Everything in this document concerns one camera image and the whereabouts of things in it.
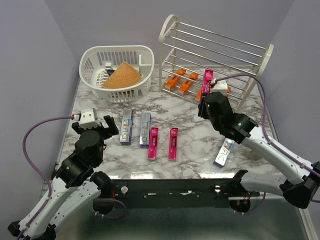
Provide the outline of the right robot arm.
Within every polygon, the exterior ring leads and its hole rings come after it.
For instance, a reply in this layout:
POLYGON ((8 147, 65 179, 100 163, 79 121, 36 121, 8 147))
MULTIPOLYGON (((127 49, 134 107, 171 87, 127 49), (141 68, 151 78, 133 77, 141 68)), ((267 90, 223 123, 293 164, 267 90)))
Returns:
POLYGON ((255 174, 247 170, 230 183, 230 191, 265 192, 284 197, 291 205, 306 209, 320 186, 320 164, 299 158, 269 137, 252 118, 235 113, 228 98, 220 92, 202 94, 198 116, 208 119, 226 138, 254 151, 275 167, 280 175, 255 174))

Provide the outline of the orange toothpaste box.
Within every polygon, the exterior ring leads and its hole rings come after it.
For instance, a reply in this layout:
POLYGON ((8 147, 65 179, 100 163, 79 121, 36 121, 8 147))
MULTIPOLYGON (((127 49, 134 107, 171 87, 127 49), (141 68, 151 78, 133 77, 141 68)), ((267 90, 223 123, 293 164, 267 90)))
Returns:
POLYGON ((228 98, 229 97, 229 93, 231 92, 231 87, 227 87, 227 91, 226 91, 226 97, 228 98))
POLYGON ((202 99, 202 89, 200 89, 195 97, 195 100, 200 103, 202 99))
POLYGON ((188 80, 185 80, 179 88, 179 92, 182 96, 184 96, 188 92, 189 88, 195 83, 198 77, 199 75, 194 72, 189 75, 188 80))
POLYGON ((186 73, 186 70, 184 68, 180 68, 176 71, 176 74, 173 75, 168 82, 165 84, 165 88, 169 91, 173 91, 175 86, 179 83, 181 80, 181 76, 184 76, 186 73))

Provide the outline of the pink toothpaste box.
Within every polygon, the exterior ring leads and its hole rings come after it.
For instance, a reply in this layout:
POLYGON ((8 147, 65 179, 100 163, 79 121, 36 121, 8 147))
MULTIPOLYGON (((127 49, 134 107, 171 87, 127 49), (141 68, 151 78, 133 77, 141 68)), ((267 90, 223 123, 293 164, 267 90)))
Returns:
POLYGON ((149 134, 148 160, 154 161, 157 157, 158 127, 152 127, 149 134))
POLYGON ((203 75, 203 83, 202 83, 202 94, 209 94, 211 91, 211 81, 214 78, 214 71, 210 69, 206 69, 203 75))
POLYGON ((169 134, 169 150, 168 150, 168 160, 175 161, 177 158, 177 138, 178 138, 178 128, 173 127, 169 134))

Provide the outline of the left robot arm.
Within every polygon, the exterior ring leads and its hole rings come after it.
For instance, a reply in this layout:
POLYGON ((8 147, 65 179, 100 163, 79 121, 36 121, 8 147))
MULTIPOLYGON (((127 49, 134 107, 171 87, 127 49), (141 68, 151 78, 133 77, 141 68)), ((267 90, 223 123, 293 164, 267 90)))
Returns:
POLYGON ((45 180, 47 193, 33 210, 8 226, 18 240, 53 240, 58 226, 68 215, 90 200, 113 193, 110 177, 94 169, 103 161, 105 140, 119 133, 114 118, 103 117, 108 127, 98 122, 92 112, 74 114, 70 119, 74 120, 72 129, 79 134, 74 151, 62 161, 53 180, 45 180))

